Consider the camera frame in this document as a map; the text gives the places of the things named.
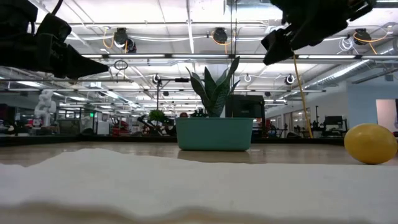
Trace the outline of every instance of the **white robot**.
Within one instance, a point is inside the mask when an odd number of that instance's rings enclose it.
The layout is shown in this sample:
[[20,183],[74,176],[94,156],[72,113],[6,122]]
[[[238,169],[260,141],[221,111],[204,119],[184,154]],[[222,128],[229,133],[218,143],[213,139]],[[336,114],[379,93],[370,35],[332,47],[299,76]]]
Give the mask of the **white robot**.
[[35,107],[35,119],[34,126],[40,125],[40,118],[43,117],[43,126],[50,125],[50,113],[55,113],[57,105],[51,100],[52,91],[43,90],[42,94],[39,95],[39,103]]

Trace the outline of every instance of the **white wall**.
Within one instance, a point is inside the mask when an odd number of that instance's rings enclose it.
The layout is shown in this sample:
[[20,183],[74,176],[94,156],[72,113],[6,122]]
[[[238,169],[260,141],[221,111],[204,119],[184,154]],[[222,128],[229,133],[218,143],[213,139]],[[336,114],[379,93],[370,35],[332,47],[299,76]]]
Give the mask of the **white wall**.
[[398,131],[397,103],[395,100],[376,100],[377,123],[390,130]]
[[398,98],[396,85],[350,85],[347,88],[349,102],[349,124],[353,126],[377,124],[376,100],[394,100]]
[[[310,108],[310,120],[315,121],[315,106],[318,107],[318,121],[322,123],[325,116],[345,116],[348,117],[348,97],[346,83],[340,83],[339,86],[326,88],[325,93],[310,93],[305,97],[306,107]],[[301,101],[289,101],[287,106],[278,106],[271,108],[266,112],[266,117],[283,115],[297,110],[302,110]]]

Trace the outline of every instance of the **wall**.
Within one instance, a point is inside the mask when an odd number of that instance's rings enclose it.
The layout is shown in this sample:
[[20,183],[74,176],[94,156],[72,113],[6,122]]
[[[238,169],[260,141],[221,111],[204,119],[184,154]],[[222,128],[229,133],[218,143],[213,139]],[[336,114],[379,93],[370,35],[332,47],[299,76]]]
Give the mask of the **wall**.
[[5,103],[8,106],[34,109],[38,102],[39,96],[36,94],[21,96],[18,93],[0,93],[0,103]]
[[358,124],[377,124],[376,100],[394,100],[398,98],[396,85],[350,85],[348,86],[349,124],[352,128]]
[[397,120],[398,100],[376,100],[377,123],[390,132],[398,131]]
[[[348,97],[346,93],[346,83],[340,83],[339,86],[329,87],[325,89],[325,93],[310,93],[305,97],[306,107],[310,108],[310,120],[316,119],[315,106],[318,107],[318,121],[322,123],[325,120],[325,116],[345,116],[348,118]],[[273,117],[290,113],[297,110],[302,110],[301,101],[290,101],[287,106],[278,106],[269,109],[266,112],[266,117]]]

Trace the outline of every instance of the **teal rectangular pot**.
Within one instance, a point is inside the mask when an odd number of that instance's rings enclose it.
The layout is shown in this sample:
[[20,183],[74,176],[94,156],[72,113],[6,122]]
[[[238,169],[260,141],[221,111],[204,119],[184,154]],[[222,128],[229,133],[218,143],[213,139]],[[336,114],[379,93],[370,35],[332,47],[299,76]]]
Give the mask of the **teal rectangular pot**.
[[178,146],[186,151],[245,151],[253,118],[177,118]]

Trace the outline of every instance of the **yellow ball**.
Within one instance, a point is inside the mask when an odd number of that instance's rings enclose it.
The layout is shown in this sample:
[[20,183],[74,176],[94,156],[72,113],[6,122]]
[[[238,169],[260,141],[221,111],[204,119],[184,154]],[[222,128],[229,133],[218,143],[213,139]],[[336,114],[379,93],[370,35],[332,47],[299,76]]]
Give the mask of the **yellow ball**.
[[385,127],[360,124],[350,129],[344,138],[348,153],[365,164],[382,164],[397,154],[397,140]]

